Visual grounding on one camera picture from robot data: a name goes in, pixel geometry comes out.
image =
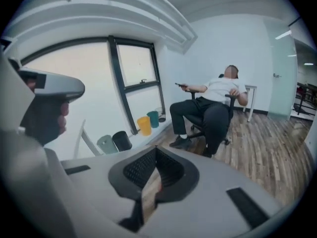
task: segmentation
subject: window frame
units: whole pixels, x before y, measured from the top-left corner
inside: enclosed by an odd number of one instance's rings
[[[153,87],[157,86],[158,87],[158,92],[159,92],[159,99],[162,107],[162,113],[165,114],[165,104],[164,104],[164,99],[163,99],[163,91],[162,91],[162,86],[161,86],[161,81],[159,77],[159,67],[158,67],[158,61],[155,53],[155,48],[153,43],[147,43],[143,41],[138,41],[138,40],[133,40],[133,39],[125,39],[125,38],[120,38],[120,37],[114,37],[112,35],[109,35],[108,37],[88,37],[88,38],[80,38],[80,39],[73,39],[61,43],[57,43],[51,46],[48,46],[46,48],[43,48],[39,51],[36,51],[27,57],[23,58],[21,60],[22,66],[25,64],[41,57],[44,56],[48,53],[76,46],[76,45],[82,45],[82,44],[87,44],[87,43],[98,43],[98,42],[107,42],[108,47],[109,47],[109,52],[110,52],[110,62],[111,62],[111,69],[114,75],[115,83],[118,89],[118,93],[120,96],[120,100],[123,106],[123,109],[125,111],[125,115],[127,117],[128,123],[130,125],[130,129],[133,135],[138,134],[139,130],[136,128],[135,122],[132,117],[132,113],[128,104],[128,100],[126,97],[127,93],[131,93],[134,91],[142,90],[148,87]],[[153,68],[154,68],[154,74],[155,74],[155,80],[150,81],[150,82],[144,82],[144,83],[139,83],[135,85],[129,85],[125,86],[124,85],[124,80],[122,76],[122,70],[121,70],[121,65],[119,62],[119,56],[118,56],[118,50],[117,50],[117,45],[127,45],[127,46],[135,46],[135,47],[141,47],[141,48],[148,48],[150,49],[151,53],[151,58],[152,58],[152,63],[153,63]]]

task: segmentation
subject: black pants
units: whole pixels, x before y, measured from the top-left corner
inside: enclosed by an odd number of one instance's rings
[[[170,106],[169,110],[176,135],[186,134],[183,116],[201,116],[203,118],[203,131],[205,132],[209,154],[217,152],[229,128],[230,117],[227,105],[199,97],[195,100],[174,103]]]

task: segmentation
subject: man's right hand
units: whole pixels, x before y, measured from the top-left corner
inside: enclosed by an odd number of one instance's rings
[[[188,84],[182,84],[183,86],[181,86],[180,88],[182,88],[183,91],[188,91]]]

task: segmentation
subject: black chair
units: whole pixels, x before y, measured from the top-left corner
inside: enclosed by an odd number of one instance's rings
[[[189,93],[192,94],[192,99],[194,100],[195,99],[195,93],[198,93],[197,91],[187,91]],[[236,97],[233,96],[233,95],[229,95],[229,94],[226,94],[225,95],[226,97],[230,98],[230,107],[229,107],[229,124],[231,122],[231,119],[233,117],[233,107],[234,107],[234,102],[236,100]],[[203,131],[203,117],[201,116],[193,116],[193,115],[187,115],[185,116],[185,118],[187,120],[189,120],[193,125],[191,126],[191,130],[193,131],[195,128],[198,129],[200,132],[198,133],[195,133],[193,135],[189,135],[188,138],[195,138],[195,137],[200,137],[200,136],[204,136],[205,133]],[[225,145],[228,145],[230,144],[230,141],[229,139],[226,137],[224,138],[224,144]]]

